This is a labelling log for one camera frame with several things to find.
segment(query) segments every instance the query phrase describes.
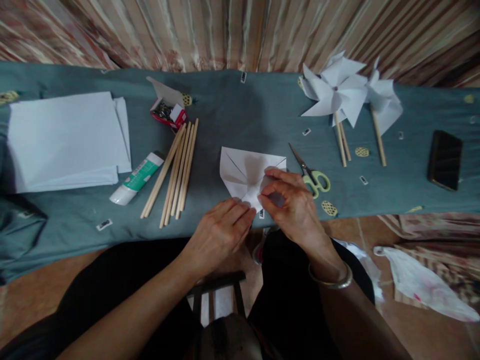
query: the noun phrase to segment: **green cloth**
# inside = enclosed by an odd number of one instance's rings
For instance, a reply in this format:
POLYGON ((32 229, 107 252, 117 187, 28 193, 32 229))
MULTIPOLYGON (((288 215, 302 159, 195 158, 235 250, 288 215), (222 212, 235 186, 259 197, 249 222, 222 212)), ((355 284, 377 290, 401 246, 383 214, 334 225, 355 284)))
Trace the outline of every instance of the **green cloth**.
MULTIPOLYGON (((288 145, 292 143, 311 169, 330 178, 331 190, 315 200, 322 220, 330 219, 322 210, 323 200, 338 209, 340 218, 404 214, 417 206, 423 207, 422 213, 480 209, 480 121, 470 124, 471 116, 480 115, 480 89, 395 86, 404 112, 382 137, 388 166, 381 166, 371 114, 365 105, 355 129, 344 125, 352 154, 346 168, 342 167, 329 118, 300 117, 314 102, 304 95, 297 83, 299 75, 294 73, 249 73, 241 83, 241 72, 236 70, 167 73, 125 69, 104 73, 91 68, 4 62, 0 63, 0 92, 17 91, 21 101, 101 91, 125 97, 135 168, 152 151, 166 154, 174 138, 170 129, 149 113, 156 95, 147 76, 190 94, 194 104, 186 108, 187 116, 193 121, 199 118, 188 196, 180 220, 172 219, 159 229, 168 177, 150 216, 140 220, 158 172, 127 206, 109 201, 120 183, 24 194, 47 220, 42 226, 16 225, 14 236, 7 228, 0 229, 3 253, 8 253, 11 242, 18 239, 24 244, 21 250, 2 256, 0 281, 9 282, 55 260, 121 242, 190 236, 203 214, 229 197, 219 175, 221 146, 286 156, 289 170, 300 173, 288 145), (465 103, 466 95, 473 95, 475 102, 465 103), (303 136, 307 128, 311 133, 303 136), (464 141, 458 192, 446 191, 427 180, 430 145, 437 129, 464 141), (399 140, 399 131, 403 140, 399 140), (356 156, 357 147, 368 148, 371 155, 356 156), (363 185, 360 176, 368 185, 363 185), (96 226, 107 219, 113 225, 98 231, 96 226), (25 244, 31 246, 27 251, 25 244)), ((0 136, 7 134, 9 113, 7 105, 0 107, 0 136)), ((127 176, 121 174, 120 181, 127 176)), ((253 226, 272 224, 266 215, 265 219, 257 216, 253 226)))

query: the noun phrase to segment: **floor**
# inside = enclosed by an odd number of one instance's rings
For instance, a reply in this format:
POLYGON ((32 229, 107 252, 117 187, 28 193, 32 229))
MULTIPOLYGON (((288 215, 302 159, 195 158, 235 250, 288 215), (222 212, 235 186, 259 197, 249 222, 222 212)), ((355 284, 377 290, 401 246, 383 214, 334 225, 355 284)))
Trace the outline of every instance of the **floor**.
MULTIPOLYGON (((432 310, 394 301, 389 261, 373 255, 372 248, 394 244, 399 238, 380 219, 376 216, 334 219, 324 222, 324 227, 330 236, 356 243, 366 250, 382 271, 380 285, 385 302, 377 309, 414 359, 480 359, 480 323, 462 323, 432 310)), ((0 287, 0 348, 31 324, 52 314, 76 274, 98 254, 93 252, 57 261, 0 287)), ((218 272, 239 269, 246 273, 241 289, 248 313, 262 287, 262 270, 253 263, 246 247, 228 259, 218 272)), ((224 290, 211 296, 228 298, 231 292, 224 290)), ((204 298, 207 301, 202 302, 202 308, 209 307, 210 314, 207 312, 202 322, 228 313, 228 306, 211 307, 209 295, 204 298)))

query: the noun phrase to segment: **green glue stick label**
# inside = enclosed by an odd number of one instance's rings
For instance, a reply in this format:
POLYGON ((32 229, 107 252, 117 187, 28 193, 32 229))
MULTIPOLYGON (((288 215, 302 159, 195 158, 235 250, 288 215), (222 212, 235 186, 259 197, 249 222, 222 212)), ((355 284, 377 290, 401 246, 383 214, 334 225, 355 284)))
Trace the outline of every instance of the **green glue stick label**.
POLYGON ((151 152, 130 176, 125 179, 123 185, 133 191, 140 191, 163 163, 164 161, 160 157, 151 152))

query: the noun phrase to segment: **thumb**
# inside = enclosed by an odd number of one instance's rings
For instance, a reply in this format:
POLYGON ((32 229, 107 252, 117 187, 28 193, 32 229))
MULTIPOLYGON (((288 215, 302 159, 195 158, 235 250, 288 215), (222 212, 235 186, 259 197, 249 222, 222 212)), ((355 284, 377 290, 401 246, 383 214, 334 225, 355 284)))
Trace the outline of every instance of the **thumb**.
POLYGON ((272 219, 274 218, 275 214, 280 210, 278 206, 276 206, 267 196, 265 195, 258 195, 258 201, 260 202, 261 206, 265 209, 267 213, 270 214, 272 219))

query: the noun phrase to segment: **small box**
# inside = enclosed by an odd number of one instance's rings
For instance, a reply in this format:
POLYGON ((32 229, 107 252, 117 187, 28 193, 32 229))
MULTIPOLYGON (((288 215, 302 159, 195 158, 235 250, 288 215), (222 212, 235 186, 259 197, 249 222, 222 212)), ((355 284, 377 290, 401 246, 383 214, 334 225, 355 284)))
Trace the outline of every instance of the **small box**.
POLYGON ((152 83, 157 96, 157 100, 150 108, 151 116, 155 120, 170 126, 174 130, 179 129, 185 123, 185 121, 187 121, 187 114, 185 113, 184 109, 184 99, 182 97, 182 93, 162 84, 161 82, 156 81, 150 76, 147 76, 146 79, 152 83), (171 109, 168 116, 159 116, 157 111, 154 113, 154 110, 161 104, 171 109))

